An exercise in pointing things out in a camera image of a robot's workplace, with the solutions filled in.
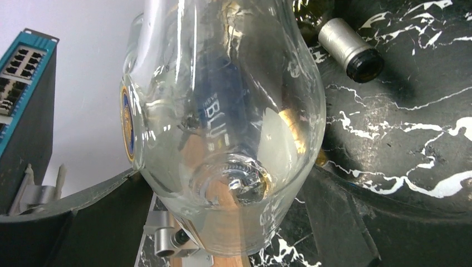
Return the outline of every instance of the transparent glass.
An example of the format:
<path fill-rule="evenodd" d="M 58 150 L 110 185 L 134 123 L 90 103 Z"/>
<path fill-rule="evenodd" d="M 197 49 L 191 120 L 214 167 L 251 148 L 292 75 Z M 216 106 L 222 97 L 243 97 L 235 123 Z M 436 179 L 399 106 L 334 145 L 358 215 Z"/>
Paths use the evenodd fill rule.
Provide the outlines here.
<path fill-rule="evenodd" d="M 149 0 L 121 83 L 126 153 L 218 256 L 275 235 L 320 150 L 321 78 L 280 0 Z"/>

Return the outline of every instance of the marble surface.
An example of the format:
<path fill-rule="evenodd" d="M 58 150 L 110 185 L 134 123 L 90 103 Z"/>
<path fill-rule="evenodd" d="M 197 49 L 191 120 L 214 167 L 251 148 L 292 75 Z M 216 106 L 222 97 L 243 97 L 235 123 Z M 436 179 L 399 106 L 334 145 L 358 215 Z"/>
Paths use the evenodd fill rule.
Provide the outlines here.
<path fill-rule="evenodd" d="M 350 81 L 312 47 L 327 99 L 329 170 L 411 205 L 472 209 L 472 6 L 468 0 L 352 1 L 344 18 L 381 52 L 382 75 Z M 166 266 L 147 238 L 139 266 Z M 253 266 L 323 266 L 304 206 L 293 202 Z"/>

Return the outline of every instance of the oval label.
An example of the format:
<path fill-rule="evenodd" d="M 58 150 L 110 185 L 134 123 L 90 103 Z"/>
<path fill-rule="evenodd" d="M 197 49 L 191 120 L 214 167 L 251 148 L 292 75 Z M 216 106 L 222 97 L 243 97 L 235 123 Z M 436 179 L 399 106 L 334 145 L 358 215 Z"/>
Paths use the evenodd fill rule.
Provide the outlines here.
<path fill-rule="evenodd" d="M 121 89 L 121 127 L 125 141 L 126 155 L 130 161 L 134 159 L 134 131 L 131 117 L 130 98 L 126 86 Z"/>

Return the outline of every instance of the bottle label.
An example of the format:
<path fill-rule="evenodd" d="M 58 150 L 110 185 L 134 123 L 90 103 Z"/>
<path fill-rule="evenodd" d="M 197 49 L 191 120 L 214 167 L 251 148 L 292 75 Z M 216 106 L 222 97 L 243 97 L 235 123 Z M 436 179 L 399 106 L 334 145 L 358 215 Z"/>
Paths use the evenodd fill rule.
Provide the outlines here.
<path fill-rule="evenodd" d="M 134 159 L 134 131 L 131 117 L 131 106 L 126 86 L 121 89 L 121 127 L 125 142 L 126 155 L 130 162 Z"/>

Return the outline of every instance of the glass bottle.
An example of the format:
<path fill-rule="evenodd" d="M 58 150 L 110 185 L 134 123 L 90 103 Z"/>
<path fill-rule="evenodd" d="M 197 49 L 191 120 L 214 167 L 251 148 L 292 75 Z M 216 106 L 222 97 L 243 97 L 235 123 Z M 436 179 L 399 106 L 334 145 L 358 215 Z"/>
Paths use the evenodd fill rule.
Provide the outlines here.
<path fill-rule="evenodd" d="M 380 53 L 340 18 L 351 0 L 295 0 L 293 11 L 306 42 L 318 42 L 355 82 L 375 79 L 383 70 Z"/>
<path fill-rule="evenodd" d="M 320 150 L 323 86 L 280 0 L 146 1 L 121 81 L 126 153 L 217 256 L 269 244 Z"/>

